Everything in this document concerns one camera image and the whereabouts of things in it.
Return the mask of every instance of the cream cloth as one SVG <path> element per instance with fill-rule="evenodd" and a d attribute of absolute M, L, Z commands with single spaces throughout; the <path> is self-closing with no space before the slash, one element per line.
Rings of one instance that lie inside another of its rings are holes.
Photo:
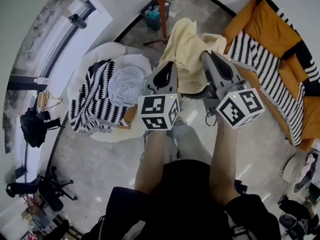
<path fill-rule="evenodd" d="M 178 92 L 196 94 L 208 85 L 201 62 L 202 53 L 211 53 L 212 50 L 223 54 L 226 45 L 226 38 L 218 34 L 203 33 L 198 36 L 197 22 L 182 18 L 173 27 L 159 65 L 174 62 L 178 70 Z"/>

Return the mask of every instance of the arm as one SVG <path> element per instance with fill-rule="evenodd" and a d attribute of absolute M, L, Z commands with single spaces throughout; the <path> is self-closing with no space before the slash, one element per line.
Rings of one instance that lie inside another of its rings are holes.
<path fill-rule="evenodd" d="M 235 189 L 237 130 L 216 114 L 218 132 L 210 167 L 210 192 L 214 199 L 225 206 L 239 197 Z"/>
<path fill-rule="evenodd" d="M 164 170 L 166 131 L 152 131 L 135 176 L 134 189 L 150 194 L 162 179 Z"/>

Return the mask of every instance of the floor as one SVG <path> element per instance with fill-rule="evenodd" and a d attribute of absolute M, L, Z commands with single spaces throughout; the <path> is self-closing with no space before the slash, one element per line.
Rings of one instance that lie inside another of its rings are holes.
<path fill-rule="evenodd" d="M 168 0 L 171 2 L 167 21 L 170 33 L 174 23 L 188 17 L 197 21 L 197 32 L 220 34 L 231 17 L 210 0 Z M 161 43 L 143 47 L 142 43 L 161 37 L 140 21 L 123 38 L 121 43 L 143 49 L 148 58 L 157 64 L 165 46 Z M 194 127 L 199 138 L 213 153 L 217 126 L 205 123 L 206 112 L 202 102 L 184 101 L 180 116 Z M 89 231 L 104 215 L 110 193 L 115 186 L 132 188 L 144 151 L 143 137 L 118 143 L 98 142 L 75 133 L 67 123 L 58 142 L 53 165 L 66 179 L 73 179 L 70 190 L 77 201 L 63 197 L 63 211 L 82 232 Z M 248 193 L 259 195 L 267 209 L 277 216 L 279 198 L 288 191 L 281 171 L 295 150 L 285 140 L 285 134 L 270 111 L 266 110 L 249 125 L 239 129 L 236 146 L 236 178 L 248 186 Z"/>

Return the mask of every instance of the black bag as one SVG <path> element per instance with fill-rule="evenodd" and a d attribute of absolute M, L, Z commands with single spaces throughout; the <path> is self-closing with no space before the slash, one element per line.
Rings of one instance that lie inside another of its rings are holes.
<path fill-rule="evenodd" d="M 28 110 L 20 116 L 21 130 L 24 139 L 33 148 L 40 148 L 41 144 L 45 142 L 47 130 L 61 126 L 60 118 L 49 122 L 45 122 L 44 120 L 50 120 L 49 112 L 43 111 L 38 113 L 33 108 L 28 108 Z"/>

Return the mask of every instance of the black chair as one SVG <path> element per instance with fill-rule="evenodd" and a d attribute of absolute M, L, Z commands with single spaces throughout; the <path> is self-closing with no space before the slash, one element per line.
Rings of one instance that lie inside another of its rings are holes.
<path fill-rule="evenodd" d="M 29 183 L 9 183 L 6 186 L 6 193 L 14 198 L 16 195 L 34 194 L 39 190 L 40 196 L 51 207 L 54 212 L 59 212 L 64 207 L 59 197 L 66 196 L 71 200 L 78 200 L 63 190 L 63 187 L 73 184 L 73 180 L 60 182 L 56 174 L 56 167 L 51 167 L 47 176 L 38 175 L 35 180 Z"/>

